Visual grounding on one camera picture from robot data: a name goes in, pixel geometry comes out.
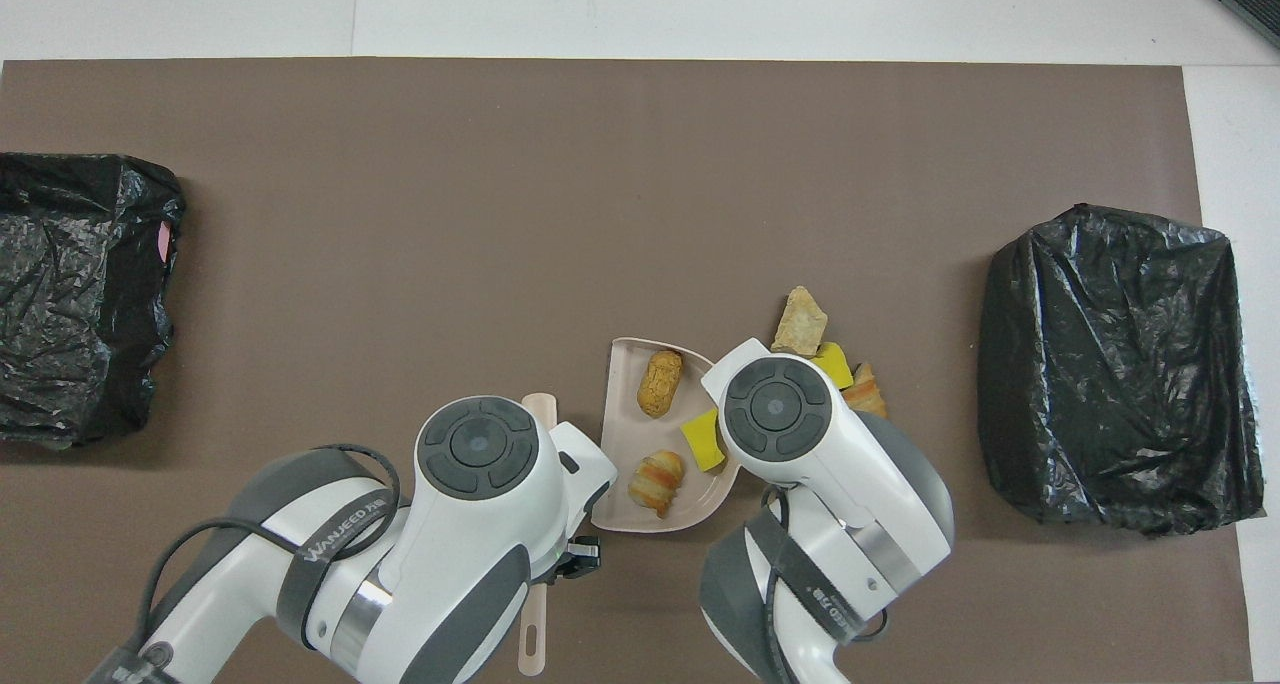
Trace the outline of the brown table mat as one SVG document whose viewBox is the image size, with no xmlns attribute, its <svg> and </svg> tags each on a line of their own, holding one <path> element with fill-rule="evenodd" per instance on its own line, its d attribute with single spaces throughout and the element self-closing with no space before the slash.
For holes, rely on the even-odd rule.
<svg viewBox="0 0 1280 684">
<path fill-rule="evenodd" d="M 0 446 L 0 684 L 81 684 L 157 555 L 274 459 L 402 476 L 461 396 L 599 436 L 611 342 L 718 359 L 795 286 L 873 364 L 957 548 L 842 649 L 861 684 L 1252 678 L 1236 533 L 1039 525 L 988 484 L 991 256 L 1087 202 L 1201 218 L 1172 67 L 10 61 L 0 151 L 127 154 L 188 201 L 147 427 Z"/>
</svg>

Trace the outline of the black bag-lined bin pink mark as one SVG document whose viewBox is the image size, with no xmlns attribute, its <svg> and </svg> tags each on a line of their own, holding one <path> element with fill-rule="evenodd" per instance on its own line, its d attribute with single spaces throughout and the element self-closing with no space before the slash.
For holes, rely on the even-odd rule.
<svg viewBox="0 0 1280 684">
<path fill-rule="evenodd" d="M 60 451 L 148 421 L 187 202 L 120 154 L 0 154 L 0 444 Z"/>
</svg>

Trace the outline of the striped croissant bread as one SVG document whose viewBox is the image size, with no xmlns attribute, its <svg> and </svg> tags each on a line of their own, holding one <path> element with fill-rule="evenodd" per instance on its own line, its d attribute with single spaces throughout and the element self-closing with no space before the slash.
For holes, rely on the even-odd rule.
<svg viewBox="0 0 1280 684">
<path fill-rule="evenodd" d="M 637 464 L 628 480 L 627 496 L 636 506 L 666 519 L 684 479 L 684 460 L 675 451 L 659 450 Z"/>
</svg>

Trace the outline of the small striped croissant piece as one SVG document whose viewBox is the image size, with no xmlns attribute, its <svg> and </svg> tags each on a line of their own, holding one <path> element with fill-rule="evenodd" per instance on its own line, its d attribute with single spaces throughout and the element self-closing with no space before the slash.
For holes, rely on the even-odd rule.
<svg viewBox="0 0 1280 684">
<path fill-rule="evenodd" d="M 888 419 L 888 407 L 869 362 L 859 362 L 852 369 L 852 383 L 841 389 L 846 405 L 859 412 L 869 412 Z"/>
</svg>

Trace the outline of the curved yellow sponge piece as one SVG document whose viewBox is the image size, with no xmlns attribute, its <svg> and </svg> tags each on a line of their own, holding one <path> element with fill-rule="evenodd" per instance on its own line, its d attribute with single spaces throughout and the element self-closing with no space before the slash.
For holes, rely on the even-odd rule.
<svg viewBox="0 0 1280 684">
<path fill-rule="evenodd" d="M 680 430 L 700 471 L 709 473 L 727 460 L 721 446 L 717 409 L 685 421 Z"/>
</svg>

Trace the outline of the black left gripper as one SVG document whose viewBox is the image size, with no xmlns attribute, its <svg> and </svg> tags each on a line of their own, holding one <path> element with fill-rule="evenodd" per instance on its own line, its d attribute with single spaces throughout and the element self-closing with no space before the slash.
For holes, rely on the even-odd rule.
<svg viewBox="0 0 1280 684">
<path fill-rule="evenodd" d="M 556 565 L 547 573 L 545 584 L 553 585 L 559 579 L 579 579 L 596 571 L 602 565 L 600 538 L 598 535 L 576 535 Z"/>
</svg>

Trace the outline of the yellow sponge block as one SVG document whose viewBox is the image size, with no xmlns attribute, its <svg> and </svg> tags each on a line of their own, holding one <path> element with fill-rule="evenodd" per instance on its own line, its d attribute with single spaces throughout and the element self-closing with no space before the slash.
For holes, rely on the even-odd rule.
<svg viewBox="0 0 1280 684">
<path fill-rule="evenodd" d="M 832 380 L 837 391 L 854 386 L 854 366 L 850 365 L 840 345 L 831 341 L 820 342 L 810 361 Z"/>
</svg>

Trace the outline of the beige plastic dustpan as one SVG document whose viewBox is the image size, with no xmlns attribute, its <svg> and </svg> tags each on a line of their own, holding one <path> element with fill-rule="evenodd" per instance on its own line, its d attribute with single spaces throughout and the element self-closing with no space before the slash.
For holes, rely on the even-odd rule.
<svg viewBox="0 0 1280 684">
<path fill-rule="evenodd" d="M 649 357 L 660 350 L 675 350 L 684 356 L 684 374 L 669 411 L 652 419 L 640 411 L 636 391 Z M 650 339 L 620 337 L 612 342 L 605 388 L 605 406 L 600 447 L 617 466 L 618 479 L 595 505 L 591 521 L 595 526 L 636 534 L 678 532 L 705 521 L 728 498 L 740 465 L 727 455 L 717 469 L 700 471 L 686 444 L 680 427 L 713 409 L 701 387 L 703 377 L 713 362 L 691 350 Z M 666 519 L 652 510 L 636 506 L 627 496 L 628 480 L 637 464 L 659 450 L 675 451 L 685 466 L 680 487 Z"/>
</svg>

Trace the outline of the pale angular bread chunk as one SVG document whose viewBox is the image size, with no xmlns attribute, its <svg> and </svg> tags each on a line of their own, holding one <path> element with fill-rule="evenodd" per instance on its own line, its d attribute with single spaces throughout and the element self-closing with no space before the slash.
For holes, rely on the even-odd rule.
<svg viewBox="0 0 1280 684">
<path fill-rule="evenodd" d="M 769 350 L 813 359 L 823 342 L 829 315 L 805 286 L 787 295 Z"/>
</svg>

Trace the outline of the oval brown bread roll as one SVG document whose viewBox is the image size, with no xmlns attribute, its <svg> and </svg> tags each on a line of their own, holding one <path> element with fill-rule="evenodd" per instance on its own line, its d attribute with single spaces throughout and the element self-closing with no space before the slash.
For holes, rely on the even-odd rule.
<svg viewBox="0 0 1280 684">
<path fill-rule="evenodd" d="M 641 412 L 663 418 L 671 409 L 684 374 L 684 356 L 675 350 L 655 351 L 648 360 L 636 391 Z"/>
</svg>

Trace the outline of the beige hand brush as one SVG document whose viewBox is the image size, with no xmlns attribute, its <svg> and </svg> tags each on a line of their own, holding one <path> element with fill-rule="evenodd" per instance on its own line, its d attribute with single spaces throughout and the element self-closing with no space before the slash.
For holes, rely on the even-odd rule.
<svg viewBox="0 0 1280 684">
<path fill-rule="evenodd" d="M 531 393 L 521 400 L 521 405 L 548 430 L 558 423 L 557 400 L 553 395 Z M 545 583 L 531 585 L 520 615 L 517 665 L 526 678 L 539 676 L 545 669 L 547 592 Z"/>
</svg>

